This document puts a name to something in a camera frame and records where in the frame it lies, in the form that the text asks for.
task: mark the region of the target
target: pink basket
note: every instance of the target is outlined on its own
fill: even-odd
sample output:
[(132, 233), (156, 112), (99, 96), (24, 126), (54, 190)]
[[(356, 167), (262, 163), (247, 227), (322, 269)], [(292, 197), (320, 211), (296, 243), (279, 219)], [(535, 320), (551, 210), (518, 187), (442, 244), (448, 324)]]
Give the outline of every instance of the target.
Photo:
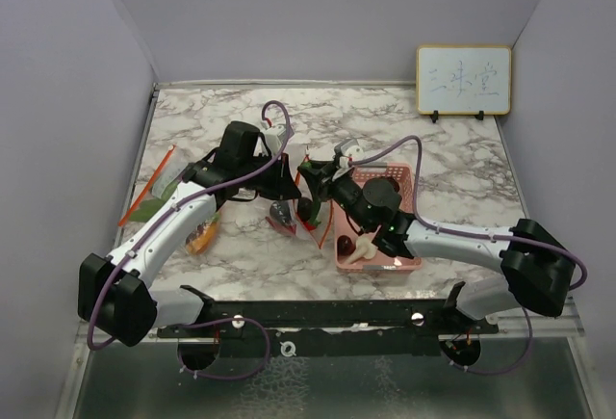
[[(397, 163), (375, 163), (357, 167), (353, 171), (353, 180), (363, 186), (368, 180), (383, 176), (393, 177), (400, 185), (402, 203), (400, 209), (409, 214), (413, 212), (413, 176), (408, 164)], [(347, 273), (367, 273), (367, 272), (388, 272), (388, 273), (411, 273), (422, 267), (421, 258), (401, 258), (388, 257), (378, 251), (376, 257), (371, 260), (361, 259), (351, 264), (344, 264), (346, 257), (338, 256), (338, 238), (348, 236), (353, 242), (357, 239), (357, 234), (353, 232), (347, 222), (347, 215), (337, 204), (334, 204), (334, 260), (340, 272)]]

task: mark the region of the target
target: orange object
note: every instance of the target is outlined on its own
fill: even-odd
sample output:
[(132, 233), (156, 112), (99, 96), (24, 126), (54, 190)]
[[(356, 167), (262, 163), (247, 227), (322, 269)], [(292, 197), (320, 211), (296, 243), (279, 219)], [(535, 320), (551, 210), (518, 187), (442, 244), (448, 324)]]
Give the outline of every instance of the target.
[(220, 228), (220, 213), (216, 213), (210, 221), (207, 221), (203, 232), (199, 233), (198, 229), (186, 239), (186, 250), (190, 255), (198, 255), (203, 253), (211, 244), (216, 233)]
[(154, 174), (152, 175), (152, 177), (149, 180), (147, 180), (147, 184), (145, 185), (145, 188), (141, 190), (135, 202), (133, 202), (133, 204), (128, 209), (128, 212), (126, 212), (124, 217), (122, 217), (122, 220), (120, 220), (119, 223), (117, 224), (118, 226), (124, 226), (126, 222), (128, 222), (128, 218), (131, 216), (131, 214), (137, 210), (137, 207), (139, 207), (139, 204), (141, 203), (141, 201), (143, 200), (143, 198), (145, 197), (149, 189), (152, 187), (152, 185), (156, 181), (156, 178), (158, 178), (158, 176), (161, 174), (161, 171), (163, 171), (163, 168), (167, 164), (174, 150), (175, 150), (175, 144), (169, 151), (167, 151), (167, 154), (165, 155), (161, 163), (158, 165), (156, 170), (154, 170)]

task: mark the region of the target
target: white wall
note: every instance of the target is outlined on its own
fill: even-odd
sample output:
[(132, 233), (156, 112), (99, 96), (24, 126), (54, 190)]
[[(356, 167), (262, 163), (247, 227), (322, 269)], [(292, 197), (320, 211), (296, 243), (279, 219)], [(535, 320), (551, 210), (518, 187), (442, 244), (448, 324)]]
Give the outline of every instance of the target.
[(513, 44), (538, 2), (120, 1), (162, 81), (414, 79), (420, 44)]
[(110, 0), (0, 0), (0, 417), (51, 417), (154, 80)]
[(616, 0), (541, 0), (514, 64), (504, 135), (530, 215), (587, 261), (575, 295), (616, 411)]

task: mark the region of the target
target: small whiteboard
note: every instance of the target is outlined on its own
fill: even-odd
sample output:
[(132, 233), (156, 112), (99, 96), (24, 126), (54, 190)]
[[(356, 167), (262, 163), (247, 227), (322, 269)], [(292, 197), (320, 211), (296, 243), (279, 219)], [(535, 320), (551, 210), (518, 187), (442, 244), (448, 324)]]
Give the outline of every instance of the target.
[(507, 114), (511, 108), (511, 48), (425, 45), (417, 50), (420, 114)]

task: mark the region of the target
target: marble surface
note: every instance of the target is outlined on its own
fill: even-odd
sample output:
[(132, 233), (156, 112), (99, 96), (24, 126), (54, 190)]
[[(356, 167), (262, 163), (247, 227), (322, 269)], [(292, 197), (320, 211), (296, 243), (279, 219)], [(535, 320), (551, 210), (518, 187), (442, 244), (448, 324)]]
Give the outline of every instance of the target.
[[(340, 140), (356, 137), (367, 155), (408, 135), (423, 140), (419, 209), (432, 220), (509, 226), (523, 211), (495, 121), (444, 118), (433, 124), (415, 111), (415, 91), (386, 89), (236, 89), (160, 92), (136, 185), (136, 196), (170, 144), (187, 160), (218, 145), (232, 119), (257, 124), (261, 106), (284, 102), (295, 130), (315, 158), (329, 158)], [(281, 120), (272, 111), (274, 121)], [(407, 144), (385, 158), (414, 166), (417, 148)], [(464, 263), (425, 258), (410, 274), (340, 274), (331, 237), (323, 250), (274, 232), (263, 205), (228, 203), (215, 244), (198, 257), (183, 247), (173, 253), (153, 289), (189, 284), (219, 300), (343, 300), (446, 297), (459, 281), (492, 272)], [(139, 228), (128, 223), (124, 238)]]

